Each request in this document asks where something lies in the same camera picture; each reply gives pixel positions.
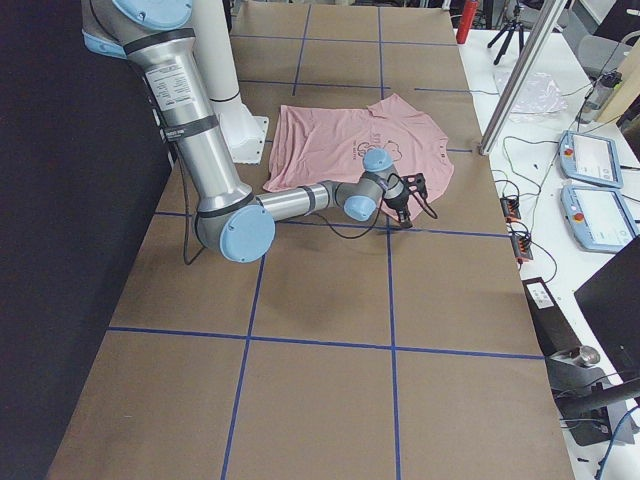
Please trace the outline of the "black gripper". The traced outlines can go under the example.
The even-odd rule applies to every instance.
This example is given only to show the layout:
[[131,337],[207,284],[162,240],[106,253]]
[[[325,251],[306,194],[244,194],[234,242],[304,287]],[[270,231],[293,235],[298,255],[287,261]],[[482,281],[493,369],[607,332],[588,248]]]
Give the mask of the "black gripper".
[[388,188],[384,194],[384,201],[387,207],[391,208],[398,215],[399,223],[403,229],[413,227],[411,221],[408,201],[411,195],[409,187],[401,177],[389,177],[387,179]]

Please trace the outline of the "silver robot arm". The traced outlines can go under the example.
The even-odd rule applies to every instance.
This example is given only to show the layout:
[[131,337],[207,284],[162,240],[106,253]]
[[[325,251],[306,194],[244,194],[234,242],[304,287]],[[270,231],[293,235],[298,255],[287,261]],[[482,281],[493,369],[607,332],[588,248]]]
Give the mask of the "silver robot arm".
[[149,88],[167,141],[199,195],[193,221],[202,246],[238,263],[271,247],[279,220],[340,208],[360,222],[383,206],[412,225],[408,178],[389,154],[367,153],[355,183],[322,181],[256,195],[236,170],[262,154],[268,120],[243,103],[221,1],[84,1],[88,50],[134,65]]

